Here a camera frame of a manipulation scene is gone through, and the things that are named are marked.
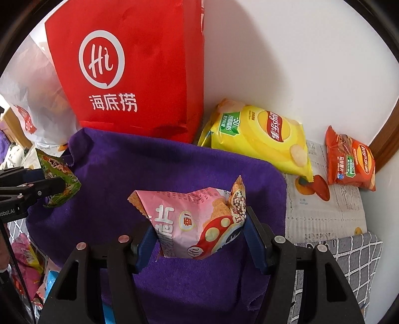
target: blue gripper pad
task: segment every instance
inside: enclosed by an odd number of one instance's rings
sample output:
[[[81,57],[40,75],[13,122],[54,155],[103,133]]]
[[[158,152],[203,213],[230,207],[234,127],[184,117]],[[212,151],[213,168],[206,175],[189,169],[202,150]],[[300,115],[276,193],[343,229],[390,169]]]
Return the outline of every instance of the blue gripper pad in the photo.
[[[158,236],[153,226],[150,224],[141,240],[141,243],[138,245],[136,262],[137,273],[140,273],[140,271],[148,265],[157,240]]]
[[[257,231],[251,215],[249,215],[248,212],[243,232],[255,266],[265,275],[267,273],[266,246],[259,236],[259,232]]]
[[[26,173],[22,176],[22,179],[24,182],[35,182],[39,180],[44,180],[44,173],[42,169],[34,169],[34,170],[28,170]]]

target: lay's logo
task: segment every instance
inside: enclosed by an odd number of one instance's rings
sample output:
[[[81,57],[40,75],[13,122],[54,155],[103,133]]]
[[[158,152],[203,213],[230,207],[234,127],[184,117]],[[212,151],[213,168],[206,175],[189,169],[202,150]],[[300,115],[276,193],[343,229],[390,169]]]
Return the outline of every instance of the lay's logo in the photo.
[[[359,145],[358,151],[357,151],[357,156],[358,156],[358,161],[361,166],[361,168],[364,170],[366,174],[370,173],[370,161],[371,161],[371,156],[363,145]]]
[[[267,114],[269,117],[266,124],[267,133],[275,141],[283,143],[284,140],[281,136],[282,118],[279,115],[272,113],[271,111],[268,111]]]

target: yellow lay's chip bag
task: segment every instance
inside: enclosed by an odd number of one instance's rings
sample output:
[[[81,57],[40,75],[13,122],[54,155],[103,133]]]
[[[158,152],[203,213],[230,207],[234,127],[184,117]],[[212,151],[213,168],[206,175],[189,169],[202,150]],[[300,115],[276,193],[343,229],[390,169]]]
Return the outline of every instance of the yellow lay's chip bag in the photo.
[[[302,125],[262,108],[224,99],[198,145],[265,160],[281,172],[313,181]]]

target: newspaper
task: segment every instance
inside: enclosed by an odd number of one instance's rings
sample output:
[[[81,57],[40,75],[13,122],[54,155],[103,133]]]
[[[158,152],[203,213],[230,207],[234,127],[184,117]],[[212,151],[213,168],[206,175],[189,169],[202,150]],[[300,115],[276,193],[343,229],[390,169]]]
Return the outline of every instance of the newspaper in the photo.
[[[25,169],[40,169],[40,162],[36,153],[35,145],[32,145],[29,152],[26,153],[24,159],[21,162],[21,166]]]
[[[298,176],[284,174],[287,182],[286,238],[292,243],[306,243],[366,233],[359,188],[327,186],[327,148],[311,141],[307,141],[307,145],[315,182],[309,185]]]

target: pink plastic bag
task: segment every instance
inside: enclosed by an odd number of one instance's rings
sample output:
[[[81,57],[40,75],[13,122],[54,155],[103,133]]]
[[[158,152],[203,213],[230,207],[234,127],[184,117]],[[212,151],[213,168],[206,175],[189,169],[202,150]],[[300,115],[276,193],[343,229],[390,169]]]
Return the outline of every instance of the pink plastic bag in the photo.
[[[12,250],[18,261],[18,266],[25,281],[30,300],[35,297],[36,291],[40,286],[43,267],[40,265],[35,252],[33,251],[28,237],[21,233],[11,244]],[[22,286],[14,268],[12,271],[13,282],[17,289],[22,292]]]

